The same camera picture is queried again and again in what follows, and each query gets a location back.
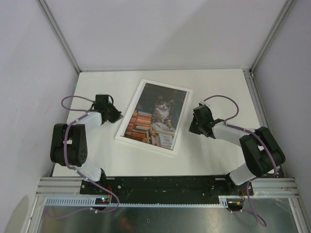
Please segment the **white wooden picture frame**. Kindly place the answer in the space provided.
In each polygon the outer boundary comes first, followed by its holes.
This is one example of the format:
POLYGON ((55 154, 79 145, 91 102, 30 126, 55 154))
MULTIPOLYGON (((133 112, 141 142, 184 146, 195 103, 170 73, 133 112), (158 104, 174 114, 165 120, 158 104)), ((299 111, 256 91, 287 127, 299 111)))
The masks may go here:
POLYGON ((115 138, 175 156, 191 95, 188 88, 141 80, 115 138))

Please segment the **cat and books photo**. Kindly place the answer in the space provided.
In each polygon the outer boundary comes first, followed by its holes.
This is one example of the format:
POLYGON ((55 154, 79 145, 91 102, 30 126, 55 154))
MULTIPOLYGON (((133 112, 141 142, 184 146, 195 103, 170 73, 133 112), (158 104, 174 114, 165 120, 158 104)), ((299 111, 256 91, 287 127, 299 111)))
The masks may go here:
POLYGON ((187 90, 144 82, 122 136, 173 151, 188 97, 187 90))

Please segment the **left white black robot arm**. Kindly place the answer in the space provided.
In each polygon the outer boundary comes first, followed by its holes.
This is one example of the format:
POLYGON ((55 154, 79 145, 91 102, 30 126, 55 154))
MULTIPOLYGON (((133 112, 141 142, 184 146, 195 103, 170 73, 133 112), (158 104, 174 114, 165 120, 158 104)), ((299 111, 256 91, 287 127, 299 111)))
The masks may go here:
POLYGON ((61 106, 69 111, 82 112, 73 122, 58 123, 53 127, 50 159, 53 163, 65 166, 76 172, 97 194, 107 190, 106 175, 88 158, 87 134, 105 122, 115 123, 122 119, 121 111, 114 106, 114 99, 108 94, 97 94, 95 100, 82 96, 67 96, 61 106), (79 98, 91 102, 88 109, 73 109, 65 106, 67 99, 79 98))

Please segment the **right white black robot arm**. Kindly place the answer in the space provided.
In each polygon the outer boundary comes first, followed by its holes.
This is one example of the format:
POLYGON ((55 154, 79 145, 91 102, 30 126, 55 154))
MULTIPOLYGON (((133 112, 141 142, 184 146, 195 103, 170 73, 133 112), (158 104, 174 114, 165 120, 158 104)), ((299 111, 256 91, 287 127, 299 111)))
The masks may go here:
POLYGON ((286 161, 282 149, 268 128, 249 130, 230 125, 222 119, 214 119, 211 110, 203 104, 194 108, 189 131, 230 142, 242 149, 245 163, 227 174, 228 180, 224 182, 224 189, 230 195, 237 194, 242 184, 271 170, 276 174, 277 167, 286 161))

